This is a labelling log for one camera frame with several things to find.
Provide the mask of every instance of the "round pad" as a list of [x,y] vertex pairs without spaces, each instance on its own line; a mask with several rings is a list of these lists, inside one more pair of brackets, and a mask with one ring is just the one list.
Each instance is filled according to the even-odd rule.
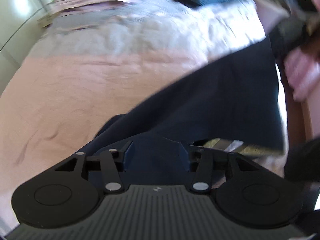
[[22,223],[57,228],[85,218],[98,200],[95,187],[77,174],[47,170],[16,189],[12,208]]
[[265,171],[237,174],[217,189],[215,201],[227,217],[251,228],[288,224],[302,207],[294,184]]
[[63,185],[47,185],[36,190],[35,199],[42,205],[56,206],[68,201],[71,190]]
[[280,197],[279,191],[270,185],[254,184],[246,187],[243,191],[245,200],[256,205],[271,205]]

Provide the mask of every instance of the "ribbed rubber pad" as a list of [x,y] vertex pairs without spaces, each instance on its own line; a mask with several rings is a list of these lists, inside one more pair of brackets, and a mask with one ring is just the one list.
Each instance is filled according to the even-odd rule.
[[68,227],[18,226],[8,240],[288,240],[294,226],[249,229],[222,216],[208,196],[184,186],[136,186],[108,195],[87,219]]

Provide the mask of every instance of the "metal rivet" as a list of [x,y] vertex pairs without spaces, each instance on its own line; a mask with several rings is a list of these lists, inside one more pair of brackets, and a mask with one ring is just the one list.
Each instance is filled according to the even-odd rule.
[[206,190],[209,188],[209,185],[207,183],[204,182],[196,182],[195,184],[192,185],[192,187],[195,190]]
[[110,182],[106,185],[106,189],[110,191],[115,191],[121,189],[121,184],[117,182]]

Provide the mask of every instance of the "white wall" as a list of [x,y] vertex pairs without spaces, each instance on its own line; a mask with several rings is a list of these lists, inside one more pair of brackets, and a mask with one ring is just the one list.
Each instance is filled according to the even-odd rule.
[[0,0],[0,95],[43,30],[39,0]]

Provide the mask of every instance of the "bed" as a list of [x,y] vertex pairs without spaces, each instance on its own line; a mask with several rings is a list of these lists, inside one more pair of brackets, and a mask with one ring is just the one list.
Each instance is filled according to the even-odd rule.
[[[0,99],[2,233],[18,225],[10,205],[18,185],[73,154],[114,115],[264,38],[253,0],[197,10],[173,0],[141,0],[57,17]],[[258,162],[282,175],[288,139],[278,78],[283,154]]]

